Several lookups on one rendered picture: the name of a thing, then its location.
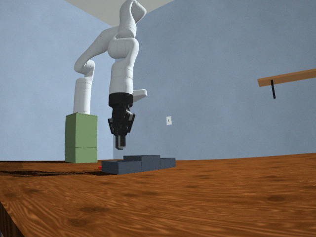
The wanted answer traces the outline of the grey rack of labelled bins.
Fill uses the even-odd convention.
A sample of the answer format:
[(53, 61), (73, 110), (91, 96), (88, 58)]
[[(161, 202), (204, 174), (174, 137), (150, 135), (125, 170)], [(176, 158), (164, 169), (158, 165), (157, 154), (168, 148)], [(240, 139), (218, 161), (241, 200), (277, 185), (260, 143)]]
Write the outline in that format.
[(102, 170), (112, 174), (128, 174), (176, 167), (175, 158), (160, 155), (123, 156), (123, 160), (102, 161)]

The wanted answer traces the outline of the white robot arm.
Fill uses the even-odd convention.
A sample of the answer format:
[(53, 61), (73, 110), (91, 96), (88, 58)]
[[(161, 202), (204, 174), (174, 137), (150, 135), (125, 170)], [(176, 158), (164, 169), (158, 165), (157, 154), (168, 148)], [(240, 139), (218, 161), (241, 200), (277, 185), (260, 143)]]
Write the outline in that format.
[(133, 90), (133, 66), (139, 51), (139, 43), (135, 39), (136, 23), (146, 14), (146, 9), (136, 0), (126, 0), (119, 11), (119, 26), (105, 29), (78, 58), (74, 65), (77, 73), (84, 78), (76, 80), (73, 113), (90, 114), (91, 84), (93, 81), (94, 61), (92, 57), (108, 51), (113, 59), (123, 60), (113, 63), (109, 95), (125, 92), (133, 95), (133, 102), (147, 96), (145, 89)]

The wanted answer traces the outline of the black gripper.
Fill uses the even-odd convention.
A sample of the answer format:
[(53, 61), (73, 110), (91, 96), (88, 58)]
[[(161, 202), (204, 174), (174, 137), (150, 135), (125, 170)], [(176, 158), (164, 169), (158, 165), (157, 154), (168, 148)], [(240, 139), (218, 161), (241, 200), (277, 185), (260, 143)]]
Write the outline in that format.
[(111, 93), (109, 106), (113, 108), (112, 118), (108, 119), (108, 123), (111, 134), (115, 136), (115, 148), (125, 149), (125, 137), (130, 133), (135, 118), (135, 114), (130, 112), (133, 95), (125, 92)]

